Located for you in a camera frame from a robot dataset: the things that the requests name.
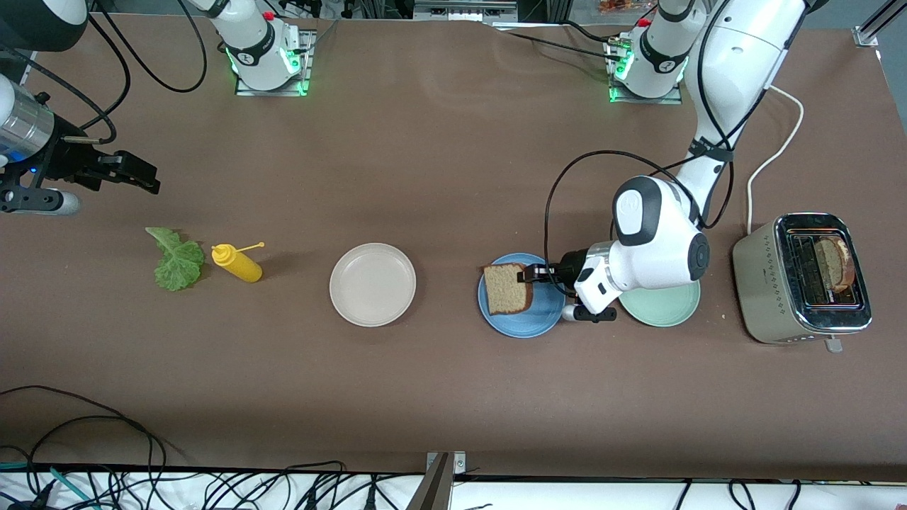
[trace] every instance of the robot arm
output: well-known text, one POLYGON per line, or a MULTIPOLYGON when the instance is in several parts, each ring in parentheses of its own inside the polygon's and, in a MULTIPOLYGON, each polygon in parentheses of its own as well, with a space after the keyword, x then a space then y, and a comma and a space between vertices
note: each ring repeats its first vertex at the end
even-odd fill
POLYGON ((189 1, 210 18, 227 46, 234 72, 250 88, 273 90, 300 72, 292 54, 299 48, 299 29, 273 15, 266 19, 255 0, 189 1))
MULTIPOLYGON (((84 0, 0 0, 0 47, 15 51, 71 48, 88 20, 84 0)), ((157 194, 157 169, 126 151, 106 154, 85 132, 54 114, 50 96, 32 96, 0 75, 0 212, 67 215, 79 210, 68 191, 42 188, 44 180, 65 180, 98 191, 102 181, 124 182, 157 194), (22 178, 32 174, 30 182, 22 178)))
POLYGON ((668 93, 707 19, 706 0, 661 0, 652 24, 629 33, 634 59, 616 78, 644 98, 668 93))
MULTIPOLYGON (((677 7, 675 3, 663 4, 677 7)), ((700 3, 693 0, 688 5, 691 10, 687 18, 674 23, 691 23, 686 20, 700 3)), ((702 58, 699 59, 702 45, 699 38, 689 50, 686 71, 687 86, 698 119, 696 136, 687 158, 698 157, 681 167, 677 179, 682 187, 675 182, 639 176, 618 189, 613 202, 618 240, 600 243, 595 250, 589 250, 572 283, 590 314, 600 314, 628 290, 676 287, 705 274, 709 248, 705 235, 699 231, 702 228, 700 219, 707 216, 712 191, 733 153, 722 149, 724 137, 700 99, 699 68, 703 92, 715 122, 733 147, 743 129, 746 114, 774 80, 809 6, 805 0, 726 0, 712 14, 718 19, 711 22, 714 29, 702 58)), ((657 19, 649 32, 665 21, 663 16, 657 19)), ((668 32, 668 29, 659 28, 658 33, 662 30, 668 32)), ((639 36, 646 40, 646 33, 639 36)), ((654 45, 659 38, 649 34, 649 40, 654 45)), ((685 42, 683 39, 675 52, 663 49, 661 53, 684 54, 685 42)), ((661 83, 661 88, 654 87, 652 91, 666 86, 669 89, 673 85, 669 76, 665 78, 664 73, 658 72, 657 65, 638 65, 642 62, 647 61, 637 60, 630 70, 642 76, 628 74, 627 85, 645 82, 646 73, 652 83, 661 83)), ((569 279, 561 280, 570 285, 569 279)), ((564 310, 566 319, 575 314, 575 306, 564 310)))

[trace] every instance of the white floor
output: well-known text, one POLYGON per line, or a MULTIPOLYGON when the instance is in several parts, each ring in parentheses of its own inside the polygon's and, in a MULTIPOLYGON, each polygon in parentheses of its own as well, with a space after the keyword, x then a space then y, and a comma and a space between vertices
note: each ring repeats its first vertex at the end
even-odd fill
MULTIPOLYGON (((191 476, 192 473, 167 473, 167 478, 191 476)), ((95 474, 94 480, 99 491, 107 489, 107 475, 95 474)), ((147 474, 134 473, 129 482, 147 480, 147 474)), ((256 475, 246 483, 237 487, 237 492, 246 495, 255 488, 260 481, 267 479, 269 474, 256 475)), ((292 475, 287 479, 274 484, 255 503, 260 510, 280 510, 284 508, 289 496, 288 508, 293 508, 300 496, 305 493, 315 480, 315 475, 292 475)), ((92 489, 87 483, 86 474, 70 474, 67 480, 91 495, 92 489)), ((42 474, 41 481, 45 485, 53 477, 42 474)), ((388 498, 398 508, 405 508, 410 497, 415 492, 421 480, 420 476, 403 476, 380 482, 379 486, 388 498)), ((166 501, 175 510, 205 510, 206 486, 216 481, 212 475, 197 475, 193 478, 161 482, 159 491, 166 501)), ((369 477, 356 476, 342 484, 337 491, 337 498, 344 497, 362 485, 367 485, 369 477)), ((452 510, 475 509, 483 505, 489 510, 671 510, 675 508, 678 496, 683 489, 682 483, 527 483, 527 482, 467 482, 455 485, 451 501, 452 510)), ((783 510, 787 508, 795 488, 792 485, 762 485, 747 484, 753 495, 757 509, 783 510)), ((136 496, 141 500, 142 506, 149 494, 147 483, 133 488, 136 496)), ((34 497, 25 484, 25 475, 22 473, 0 474, 0 492, 7 493, 12 498, 30 502, 34 497)), ((736 488, 738 498, 746 503, 743 490, 736 488)), ((218 491, 218 496, 224 494, 215 505, 209 503, 208 509, 229 509, 236 507, 239 497, 227 493, 225 487, 218 491)), ((327 495, 318 504, 319 510, 331 508, 330 498, 327 495)), ((67 506, 78 504, 82 499, 72 490, 57 483, 51 493, 49 506, 64 509, 67 506)), ((338 510, 362 510, 366 502, 366 490, 360 490, 342 504, 336 506, 338 510)), ((140 506, 130 497, 126 496, 121 501, 123 510, 138 510, 140 506)), ((900 505, 907 505, 907 486, 895 485, 803 485, 803 491, 796 502, 795 510, 895 510, 900 505)), ((0 505, 6 506, 0 496, 0 505)), ((379 510, 392 507, 380 496, 376 499, 379 510)), ((108 505, 100 506, 101 509, 110 508, 108 505)), ((684 510, 736 510, 738 507, 727 492, 724 483, 696 483, 688 492, 682 506, 684 510)), ((244 503, 239 509, 255 510, 252 503, 244 503)), ((166 510, 160 500, 153 500, 151 510, 166 510)))

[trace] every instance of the silver toaster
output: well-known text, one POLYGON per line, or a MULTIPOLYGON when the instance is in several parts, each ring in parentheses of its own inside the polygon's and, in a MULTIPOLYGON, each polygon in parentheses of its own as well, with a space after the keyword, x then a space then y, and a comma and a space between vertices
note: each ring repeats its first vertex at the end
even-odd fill
POLYGON ((734 246, 734 276, 746 329, 760 342, 783 344, 838 338, 863 331, 873 319, 850 232, 831 214, 797 212, 763 225, 734 246), (853 282, 834 290, 816 243, 844 242, 853 282))

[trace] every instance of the lettuce leaf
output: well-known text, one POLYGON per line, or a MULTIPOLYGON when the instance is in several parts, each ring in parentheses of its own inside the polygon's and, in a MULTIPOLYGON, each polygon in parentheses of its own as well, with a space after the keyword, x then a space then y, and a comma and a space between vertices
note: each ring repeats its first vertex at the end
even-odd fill
POLYGON ((180 241, 180 234, 163 227, 145 229, 158 243, 164 256, 154 269, 158 286, 170 291, 187 288, 201 276, 205 252, 194 240, 180 241))

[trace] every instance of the table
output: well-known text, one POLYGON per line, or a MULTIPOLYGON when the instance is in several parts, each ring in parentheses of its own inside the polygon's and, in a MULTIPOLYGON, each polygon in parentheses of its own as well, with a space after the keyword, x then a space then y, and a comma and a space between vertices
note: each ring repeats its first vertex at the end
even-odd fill
MULTIPOLYGON (((200 68, 185 19, 118 16, 165 80, 200 68)), ((319 24, 323 32, 327 22, 319 24)), ((541 252, 544 201, 575 156, 611 148, 676 161, 692 103, 609 103, 593 57, 476 23, 340 22, 319 44, 306 98, 238 98, 210 24, 205 84, 168 93, 133 65, 112 145, 159 168, 161 194, 75 189, 71 218, 0 222, 0 387, 41 383, 119 408, 178 448, 170 462, 282 467, 339 458, 351 469, 424 469, 464 450, 477 474, 907 479, 904 135, 872 50, 844 31, 803 31, 776 84, 806 117, 755 185, 756 223, 828 211, 853 233, 874 322, 834 356, 821 343, 761 345, 745 332, 729 265, 749 174, 796 109, 770 93, 739 144, 733 200, 709 235, 696 314, 653 329, 620 311, 533 340, 479 313, 480 266, 541 252), (193 288, 155 286, 147 226, 205 250, 265 241, 249 285, 206 264, 193 288), (413 261, 418 291, 397 322, 346 323, 327 281, 371 241, 413 261)), ((568 29, 534 34, 594 49, 568 29)), ((93 31, 43 64, 107 104, 122 78, 93 31)), ((50 105, 91 116, 42 76, 50 105)), ((94 128, 100 133, 104 128, 94 128)), ((584 162, 552 206, 551 252, 606 240, 610 201, 635 162, 584 162)), ((722 183, 717 190, 724 193, 722 183)), ((61 397, 0 400, 0 436, 30 445, 91 409, 61 397)), ((73 426, 36 460, 145 463, 118 425, 73 426)))

